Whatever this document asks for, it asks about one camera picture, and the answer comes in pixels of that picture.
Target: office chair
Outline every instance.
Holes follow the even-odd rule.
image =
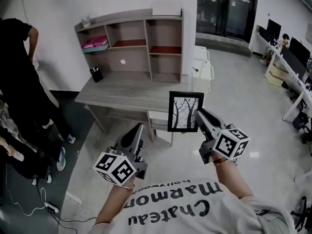
[[[307,208],[307,197],[303,196],[301,198],[301,200],[303,200],[303,211],[302,214],[300,213],[295,213],[294,211],[291,212],[291,215],[297,216],[299,217],[299,221],[297,222],[296,225],[296,229],[299,227],[299,225],[301,224],[300,229],[298,229],[297,231],[301,231],[303,229],[303,227],[306,228],[306,230],[310,231],[312,230],[312,205],[311,207]]]

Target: person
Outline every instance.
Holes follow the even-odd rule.
[[[254,196],[234,162],[213,155],[219,182],[186,179],[133,191],[114,186],[89,234],[289,234],[291,215]],[[133,186],[133,179],[125,187]]]
[[[58,171],[66,165],[64,147],[54,143],[37,130],[36,123],[45,129],[56,124],[59,136],[74,143],[76,138],[61,111],[55,106],[40,84],[32,64],[38,41],[38,30],[18,19],[0,19],[2,44],[0,46],[0,90],[8,104],[10,117],[21,136],[47,153],[57,163]],[[24,41],[29,38],[27,54]]]
[[[282,42],[281,42],[281,46],[285,46],[287,48],[289,48],[289,36],[287,34],[283,34],[282,36]],[[270,50],[263,59],[260,59],[259,62],[263,65],[268,66],[271,62],[272,59],[272,51]]]
[[[0,159],[11,164],[13,168],[33,185],[37,177],[52,183],[51,167],[35,151],[15,139],[6,129],[0,126]]]

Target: picture frame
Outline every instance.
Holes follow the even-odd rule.
[[[202,108],[203,102],[203,93],[170,91],[167,131],[197,132],[198,124],[195,121],[195,111]]]

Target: black pants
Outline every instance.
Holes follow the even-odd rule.
[[[15,139],[6,129],[0,127],[0,136],[2,136],[6,142],[13,146],[14,149],[24,155],[24,161],[19,161],[7,154],[7,150],[0,146],[0,158],[4,162],[9,163],[13,168],[26,179],[32,179],[38,176],[42,179],[47,179],[50,174],[50,167],[48,162],[35,153],[28,146]]]
[[[43,90],[38,75],[35,74],[27,88],[24,88],[22,96],[10,96],[7,101],[10,117],[19,128],[22,137],[58,161],[60,146],[38,132],[35,122],[47,125],[51,119],[65,140],[71,131],[60,109],[51,102]]]

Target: dark floor mat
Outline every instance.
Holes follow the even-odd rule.
[[[71,145],[62,141],[66,149],[66,167],[62,172],[57,172],[55,163],[52,166],[52,184],[45,181],[38,182],[39,190],[44,187],[47,191],[46,201],[62,208],[69,180],[78,158],[78,152],[90,131],[94,118],[84,108],[83,104],[74,102],[75,97],[57,97],[63,114],[71,126],[73,134],[77,137],[76,142]],[[54,140],[58,140],[58,130],[55,125],[46,134]],[[3,171],[2,179],[2,205],[0,206],[0,227],[5,234],[57,234],[58,224],[49,213],[43,210],[35,210],[32,216],[25,216],[18,205],[12,203],[9,192],[5,188],[5,165],[0,164],[0,173]],[[20,202],[25,213],[30,214],[35,207],[42,207],[40,196],[35,186],[15,172],[8,165],[7,186],[12,192],[15,202]]]

